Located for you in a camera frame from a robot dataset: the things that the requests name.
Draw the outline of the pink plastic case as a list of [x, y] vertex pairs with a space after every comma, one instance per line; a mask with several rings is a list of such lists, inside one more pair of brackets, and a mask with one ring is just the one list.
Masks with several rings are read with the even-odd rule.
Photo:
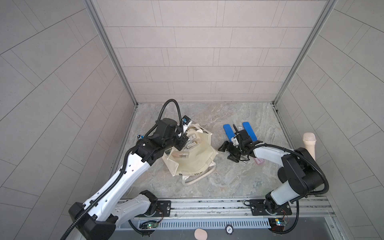
[[264, 159], [259, 159], [259, 158], [254, 158], [254, 160], [257, 165], [262, 165], [265, 162]]

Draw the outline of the blue plastic case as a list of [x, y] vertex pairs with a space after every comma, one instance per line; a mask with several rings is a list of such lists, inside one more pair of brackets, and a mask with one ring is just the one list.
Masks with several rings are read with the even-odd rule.
[[248, 133], [248, 135], [250, 136], [250, 138], [252, 139], [253, 142], [257, 141], [258, 138], [254, 132], [254, 130], [252, 129], [252, 126], [250, 125], [249, 122], [243, 122], [243, 128], [246, 130], [246, 132]]
[[223, 129], [224, 129], [229, 141], [232, 142], [233, 138], [235, 137], [235, 133], [234, 133], [232, 127], [229, 124], [225, 124], [225, 125], [223, 125]]

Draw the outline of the clear case with pink compass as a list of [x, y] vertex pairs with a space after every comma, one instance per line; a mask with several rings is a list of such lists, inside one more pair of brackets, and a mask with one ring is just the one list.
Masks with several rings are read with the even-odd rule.
[[172, 153], [173, 158], [188, 158], [189, 155], [189, 152], [175, 151]]

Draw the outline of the cream canvas tote bag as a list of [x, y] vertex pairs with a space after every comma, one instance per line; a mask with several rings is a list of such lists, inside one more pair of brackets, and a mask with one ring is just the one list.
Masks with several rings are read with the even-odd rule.
[[188, 137], [196, 134], [201, 139], [201, 143], [194, 148], [184, 147], [180, 150], [180, 152], [189, 152], [189, 157], [173, 158], [172, 153], [178, 150], [171, 148], [165, 151], [162, 160], [173, 177], [181, 176], [182, 184], [189, 186], [213, 173], [216, 168], [214, 159], [218, 151], [211, 146], [213, 134], [199, 124], [192, 124], [186, 133]]

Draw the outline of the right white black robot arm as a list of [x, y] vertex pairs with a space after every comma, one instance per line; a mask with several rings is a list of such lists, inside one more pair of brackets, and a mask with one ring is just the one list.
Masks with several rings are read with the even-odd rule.
[[218, 150], [228, 152], [229, 160], [235, 163], [267, 160], [280, 166], [278, 178], [282, 184], [267, 193], [264, 200], [249, 201], [253, 215], [290, 214], [291, 203], [329, 190], [328, 180], [315, 161], [315, 134], [304, 133], [304, 147], [291, 150], [259, 141], [248, 123], [241, 130], [228, 124], [223, 128], [228, 141]]

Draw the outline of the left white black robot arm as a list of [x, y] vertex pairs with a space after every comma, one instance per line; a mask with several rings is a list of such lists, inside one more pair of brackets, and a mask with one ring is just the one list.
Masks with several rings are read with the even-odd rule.
[[61, 238], [65, 240], [77, 229], [87, 240], [108, 240], [121, 224], [138, 215], [152, 214], [158, 199], [149, 191], [124, 203], [120, 203], [120, 199], [165, 151], [173, 147], [181, 150], [186, 145], [186, 130], [191, 123], [187, 116], [179, 124], [169, 118], [158, 120], [155, 133], [138, 139], [126, 152], [123, 166], [100, 190], [84, 203], [76, 202], [70, 207], [73, 222]]

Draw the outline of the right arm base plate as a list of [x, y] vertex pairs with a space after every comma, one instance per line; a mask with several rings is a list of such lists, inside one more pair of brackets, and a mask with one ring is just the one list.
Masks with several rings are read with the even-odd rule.
[[292, 215], [292, 208], [289, 202], [282, 205], [276, 204], [273, 200], [249, 200], [253, 216], [282, 216]]

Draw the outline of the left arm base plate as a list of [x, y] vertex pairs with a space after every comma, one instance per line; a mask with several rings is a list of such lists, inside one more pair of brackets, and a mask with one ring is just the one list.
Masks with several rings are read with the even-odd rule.
[[147, 212], [136, 216], [136, 218], [160, 218], [169, 217], [171, 212], [171, 201], [158, 200], [156, 207], [150, 207], [150, 210], [154, 210], [153, 213]]

